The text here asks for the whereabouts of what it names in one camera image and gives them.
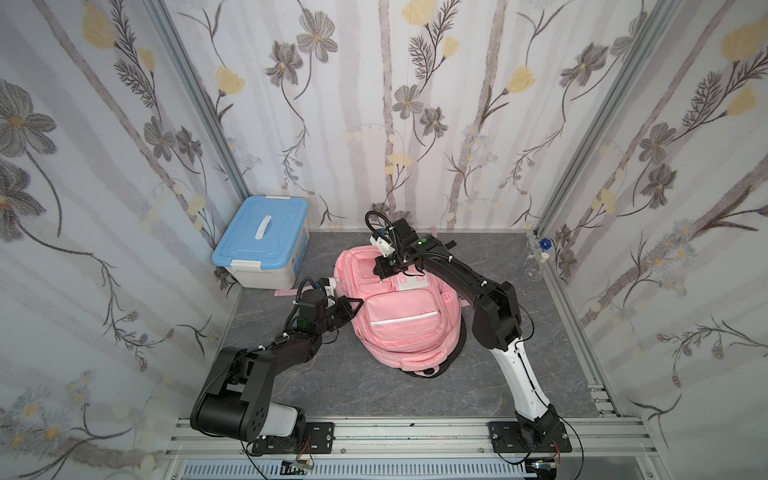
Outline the pink school backpack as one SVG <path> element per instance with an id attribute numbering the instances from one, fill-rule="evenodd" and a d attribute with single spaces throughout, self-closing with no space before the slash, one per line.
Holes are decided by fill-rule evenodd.
<path id="1" fill-rule="evenodd" d="M 380 363 L 413 377 L 435 378 L 466 341 L 458 294 L 415 268 L 379 279 L 373 273 L 378 256 L 376 247 L 360 246 L 343 251 L 335 262 L 335 293 L 364 300 L 348 324 Z"/>

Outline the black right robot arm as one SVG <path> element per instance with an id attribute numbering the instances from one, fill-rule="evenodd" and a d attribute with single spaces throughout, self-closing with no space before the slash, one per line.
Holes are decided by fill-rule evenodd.
<path id="1" fill-rule="evenodd" d="M 460 261 L 431 234 L 418 234 L 401 218 L 390 220 L 370 210 L 364 216 L 371 243 L 380 251 L 373 273 L 385 279 L 410 268 L 431 273 L 452 287 L 474 309 L 472 334 L 499 363 L 514 400 L 521 441 L 530 450 L 549 442 L 561 418 L 544 394 L 528 359 L 522 331 L 524 310 L 514 286 L 488 279 Z"/>

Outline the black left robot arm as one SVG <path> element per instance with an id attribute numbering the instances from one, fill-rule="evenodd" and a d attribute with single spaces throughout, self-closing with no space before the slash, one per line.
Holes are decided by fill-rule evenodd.
<path id="1" fill-rule="evenodd" d="M 191 428 L 243 443 L 301 436 L 302 410 L 272 401 L 275 378 L 312 360 L 323 345 L 323 335 L 346 326 L 363 305 L 361 298 L 336 294 L 332 278 L 305 278 L 282 329 L 270 343 L 219 351 L 193 404 Z"/>

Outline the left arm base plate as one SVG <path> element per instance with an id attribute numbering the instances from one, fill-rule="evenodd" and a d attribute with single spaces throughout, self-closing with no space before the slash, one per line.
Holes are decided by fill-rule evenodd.
<path id="1" fill-rule="evenodd" d="M 277 454 L 326 455 L 332 452 L 335 440 L 333 422 L 299 423 L 287 437 L 263 436 L 247 446 L 254 456 Z"/>

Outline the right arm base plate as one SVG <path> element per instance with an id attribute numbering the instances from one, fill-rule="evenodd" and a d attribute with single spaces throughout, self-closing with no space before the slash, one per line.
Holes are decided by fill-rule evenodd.
<path id="1" fill-rule="evenodd" d="M 487 424 L 495 453 L 570 453 L 573 447 L 562 423 L 553 425 L 494 421 Z"/>

